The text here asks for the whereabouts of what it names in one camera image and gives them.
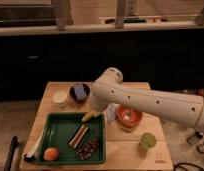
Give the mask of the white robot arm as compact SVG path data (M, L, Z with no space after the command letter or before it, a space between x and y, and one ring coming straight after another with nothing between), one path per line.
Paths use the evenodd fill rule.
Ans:
M102 112L110 103L121 104L204 133L204 97L133 88L122 82L120 70L106 69L91 85L92 107Z

